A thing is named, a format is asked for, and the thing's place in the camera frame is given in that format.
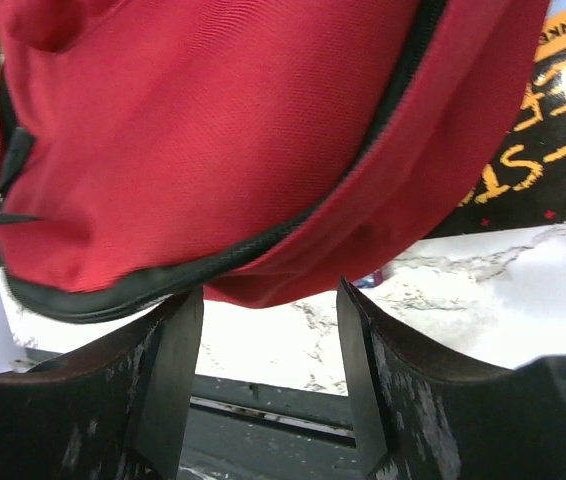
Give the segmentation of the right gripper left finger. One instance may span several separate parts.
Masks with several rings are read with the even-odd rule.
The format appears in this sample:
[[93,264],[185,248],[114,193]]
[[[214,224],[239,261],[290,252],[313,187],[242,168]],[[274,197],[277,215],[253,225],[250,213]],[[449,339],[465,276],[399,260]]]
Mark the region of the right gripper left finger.
[[0,479],[177,476],[200,290],[24,373],[0,374]]

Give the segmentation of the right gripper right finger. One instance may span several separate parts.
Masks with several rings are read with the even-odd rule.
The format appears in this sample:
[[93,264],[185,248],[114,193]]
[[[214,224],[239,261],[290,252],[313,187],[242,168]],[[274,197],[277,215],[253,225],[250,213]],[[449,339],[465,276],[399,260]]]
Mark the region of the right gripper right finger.
[[566,355],[514,370],[454,351],[348,282],[337,319],[367,479],[566,479]]

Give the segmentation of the red backpack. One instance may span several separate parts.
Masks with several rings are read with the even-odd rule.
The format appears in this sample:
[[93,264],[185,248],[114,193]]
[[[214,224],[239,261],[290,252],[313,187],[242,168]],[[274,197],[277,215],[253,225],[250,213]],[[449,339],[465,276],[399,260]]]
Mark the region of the red backpack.
[[12,294],[70,322],[263,308],[440,224],[518,114],[544,1],[0,1]]

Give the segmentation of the treehouse storey book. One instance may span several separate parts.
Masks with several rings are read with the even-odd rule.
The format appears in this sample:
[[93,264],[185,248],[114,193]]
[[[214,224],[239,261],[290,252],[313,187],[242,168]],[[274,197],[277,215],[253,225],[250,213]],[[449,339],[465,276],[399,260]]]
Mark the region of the treehouse storey book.
[[549,13],[515,126],[431,237],[566,222],[566,1]]

